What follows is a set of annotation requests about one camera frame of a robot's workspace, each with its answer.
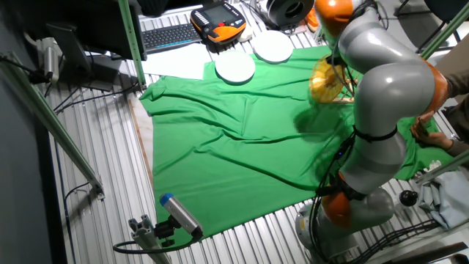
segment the black keyboard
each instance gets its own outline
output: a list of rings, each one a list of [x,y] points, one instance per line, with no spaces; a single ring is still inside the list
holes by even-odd
[[[142,32],[148,54],[180,48],[202,39],[191,23]]]

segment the person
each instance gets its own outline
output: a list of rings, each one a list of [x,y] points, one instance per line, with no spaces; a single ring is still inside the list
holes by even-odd
[[[448,98],[454,98],[457,95],[465,95],[469,93],[469,70],[445,76],[448,82]],[[430,121],[434,112],[420,116],[424,125]],[[469,150],[469,96],[467,96],[460,104],[451,107],[445,112],[446,119],[449,121],[459,138],[462,140],[449,139],[443,132],[424,133],[423,126],[418,124],[418,118],[414,126],[410,128],[412,135],[418,141],[440,147],[449,155],[456,157],[457,155]]]

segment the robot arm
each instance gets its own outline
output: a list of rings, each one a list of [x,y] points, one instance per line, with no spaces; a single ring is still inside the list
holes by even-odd
[[[300,237],[305,245],[334,244],[392,217],[392,198],[379,187],[405,160],[396,124],[438,110],[448,94],[443,75],[382,27],[373,0],[316,0],[315,10],[336,59],[363,78],[355,93],[355,143],[336,176],[338,191],[323,197],[317,217],[306,220],[316,224],[319,238]],[[298,225],[297,231],[309,232]]]

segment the green fabric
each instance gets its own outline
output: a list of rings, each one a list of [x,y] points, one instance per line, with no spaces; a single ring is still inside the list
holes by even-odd
[[[353,105],[309,103],[311,69],[329,52],[296,49],[279,65],[254,57],[254,77],[240,86],[220,80],[212,62],[203,81],[162,77],[150,85],[141,102],[153,119],[158,221],[168,217],[158,202],[166,192],[192,212],[206,236],[312,197],[354,123]],[[411,122],[399,123],[409,150],[401,179],[446,158],[413,141]],[[177,230],[175,239],[190,238]]]

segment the white paper plate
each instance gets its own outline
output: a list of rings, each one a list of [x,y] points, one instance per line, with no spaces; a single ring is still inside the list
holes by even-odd
[[[251,56],[244,52],[227,51],[215,60],[215,69],[225,81],[240,83],[252,77],[256,64]]]
[[[253,42],[254,52],[268,62],[286,61],[293,52],[290,38],[275,30],[261,33]]]

